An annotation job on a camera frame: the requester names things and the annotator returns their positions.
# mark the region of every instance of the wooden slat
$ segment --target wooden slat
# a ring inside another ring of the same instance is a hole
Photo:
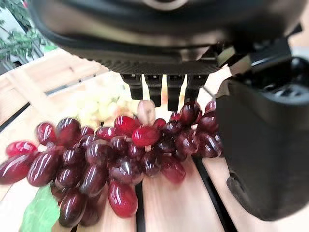
[[[18,77],[18,72],[25,72],[41,91],[46,92],[107,70],[97,62],[81,59],[58,49],[11,71],[10,74],[1,75],[0,125],[28,102],[8,80],[7,77],[12,73],[16,73]]]
[[[147,232],[223,232],[203,181],[192,161],[183,163],[186,178],[180,185],[162,174],[144,178],[143,199]]]
[[[247,213],[228,189],[229,171],[225,159],[204,159],[203,163],[238,232],[308,231],[309,205],[278,221],[262,221]]]
[[[0,88],[0,125],[15,114],[27,100],[15,89]]]
[[[55,121],[59,114],[58,107],[47,99],[46,94],[23,70],[9,72],[7,78],[42,116]]]

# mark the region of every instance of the bunch of red grapes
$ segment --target bunch of red grapes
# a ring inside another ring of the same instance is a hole
[[[114,127],[81,127],[64,118],[55,127],[40,123],[36,137],[47,147],[38,152],[27,141],[6,148],[9,159],[0,166],[0,184],[23,178],[36,187],[50,185],[60,204],[59,223],[64,227],[94,225],[100,217],[96,204],[108,182],[108,200],[122,218],[135,215],[138,199],[133,186],[144,176],[161,172],[171,183],[185,178],[181,162],[190,155],[213,158],[223,155],[217,133],[216,103],[211,101],[202,115],[197,102],[188,102],[167,123],[157,119],[142,125],[137,117],[119,116]]]

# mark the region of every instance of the wooden crate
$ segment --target wooden crate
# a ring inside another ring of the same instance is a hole
[[[33,130],[39,122],[49,120],[56,123],[57,115],[70,104],[70,98],[76,91],[86,90],[89,85],[99,86],[106,76],[115,75],[115,73],[106,72],[97,75],[48,96],[44,92],[105,71],[107,71],[106,68],[95,62],[80,60],[58,50],[49,57],[1,76],[1,112],[5,112],[2,114],[1,123],[5,122],[27,102],[30,102],[31,105],[1,132],[0,162],[6,159],[3,151],[10,142],[25,138],[35,141]],[[158,112],[161,114],[160,117],[169,118],[165,109]],[[138,227],[143,226],[148,232],[186,232],[190,230],[223,232],[224,228],[216,209],[193,161],[188,159],[184,163],[184,167],[186,179],[180,186],[174,186],[162,175],[143,180],[142,186],[139,186],[140,204],[141,202],[143,204],[140,205],[138,220],[135,217],[119,218],[112,211],[109,202],[106,201],[100,222],[90,228],[78,227],[77,231],[135,232]],[[16,232],[19,230],[23,212],[34,198],[37,190],[38,188],[29,185],[26,179],[12,186],[0,186],[0,198],[2,199],[0,224],[4,231]],[[53,227],[53,231],[70,231],[70,229],[64,229],[57,223]]]

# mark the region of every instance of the green leaf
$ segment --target green leaf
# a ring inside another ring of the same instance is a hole
[[[21,232],[51,232],[60,216],[57,201],[49,185],[40,188],[24,212]]]

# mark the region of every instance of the red grape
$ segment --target red grape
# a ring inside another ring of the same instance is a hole
[[[136,214],[138,200],[130,185],[111,181],[108,188],[108,200],[119,217],[130,218]]]
[[[163,157],[162,174],[172,183],[180,184],[185,178],[185,169],[174,157]]]
[[[53,181],[52,183],[50,183],[50,191],[52,192],[52,195],[54,196],[56,201],[60,202],[60,201],[63,200],[63,198],[67,194],[68,189],[67,188],[63,188],[63,189],[58,188]]]
[[[135,120],[135,122],[136,122],[136,124],[137,124],[138,126],[141,126],[141,125],[142,125],[141,122],[140,122],[140,120],[139,120],[139,118],[138,118],[136,115],[133,116],[133,119]]]
[[[160,138],[161,133],[153,127],[145,126],[133,132],[133,143],[138,147],[154,145]]]
[[[106,183],[107,176],[108,173],[105,167],[98,165],[89,166],[82,178],[79,187],[80,192],[88,195],[88,197],[99,195]]]
[[[82,226],[93,226],[99,220],[98,213],[89,203],[87,203],[84,215],[81,220]]]
[[[181,121],[171,121],[165,124],[162,128],[162,132],[169,134],[169,135],[175,135],[182,131],[183,125]]]
[[[72,148],[81,138],[81,124],[74,118],[64,118],[56,127],[58,145]]]
[[[142,172],[137,161],[122,158],[110,166],[109,177],[125,184],[136,185],[142,180]]]
[[[187,155],[183,152],[178,151],[178,150],[174,151],[172,153],[172,156],[180,162],[184,162],[187,159]]]
[[[145,155],[144,147],[137,147],[134,143],[129,143],[128,156],[131,159],[140,161],[140,159]]]
[[[78,189],[70,189],[60,207],[59,223],[64,227],[74,227],[82,219],[87,205],[87,196]]]
[[[216,101],[210,101],[205,107],[205,113],[215,111],[217,109]]]
[[[115,127],[127,136],[132,136],[133,131],[139,127],[139,124],[134,119],[121,115],[115,119]]]
[[[180,114],[177,112],[172,112],[169,118],[170,121],[178,121],[180,120]]]
[[[176,137],[175,146],[179,152],[182,152],[187,156],[190,156],[197,152],[199,139],[194,135],[194,133],[194,130],[188,129],[182,131]]]
[[[197,125],[197,131],[204,131],[215,133],[218,131],[219,125],[217,123],[216,112],[208,112],[202,116]]]
[[[162,153],[151,150],[141,159],[141,167],[146,176],[154,176],[160,172]]]
[[[34,152],[36,151],[37,151],[36,145],[28,141],[16,141],[16,142],[10,143],[5,149],[5,152],[8,155],[8,157],[13,157],[16,155],[23,155],[26,153],[34,154]]]
[[[197,134],[200,138],[200,144],[196,155],[200,157],[214,158],[217,157],[221,150],[214,138],[205,132]]]
[[[83,168],[80,167],[80,165],[65,167],[57,172],[55,182],[57,183],[57,186],[72,188],[78,184],[82,178],[82,175]]]
[[[191,126],[197,119],[201,107],[196,101],[186,102],[180,111],[180,121]]]
[[[199,120],[202,118],[203,116],[203,112],[202,110],[199,111],[197,119],[195,120],[195,122],[193,123],[193,125],[197,124],[199,122]]]
[[[122,136],[124,135],[119,129],[115,127],[99,127],[96,130],[96,135],[100,139],[105,139],[107,141],[110,141],[115,136]]]
[[[113,160],[114,151],[109,143],[99,139],[93,141],[86,150],[86,160],[89,164],[105,166],[107,160]]]
[[[220,151],[218,151],[218,155],[220,157],[224,157],[223,144],[222,144],[220,135],[218,133],[216,133],[216,134],[213,135],[213,137],[216,140],[218,147],[219,147],[219,150],[220,150]]]
[[[95,140],[99,140],[100,138],[95,135],[95,134],[86,134],[84,135],[80,141],[79,141],[79,145],[81,147],[83,147],[84,149],[87,149],[87,147],[89,146],[89,144],[91,144],[93,141]]]
[[[162,118],[158,118],[154,124],[153,124],[153,127],[158,129],[158,130],[161,130],[162,127],[164,127],[164,125],[166,124],[166,121]]]
[[[124,157],[127,155],[128,144],[124,137],[113,137],[111,139],[111,145],[117,157]]]
[[[44,146],[53,146],[57,142],[55,126],[50,122],[42,122],[35,128],[35,134]]]
[[[81,129],[81,136],[87,135],[87,134],[94,134],[95,131],[89,127],[89,126],[83,126]]]
[[[166,135],[161,137],[154,146],[163,153],[172,153],[176,150],[174,138]]]
[[[84,162],[85,151],[82,148],[66,150],[62,155],[63,165],[72,165]]]
[[[0,184],[8,185],[24,179],[35,159],[36,156],[33,154],[10,157],[0,165]]]
[[[61,165],[63,147],[52,147],[42,152],[33,162],[27,175],[28,182],[36,187],[47,185],[56,176]]]

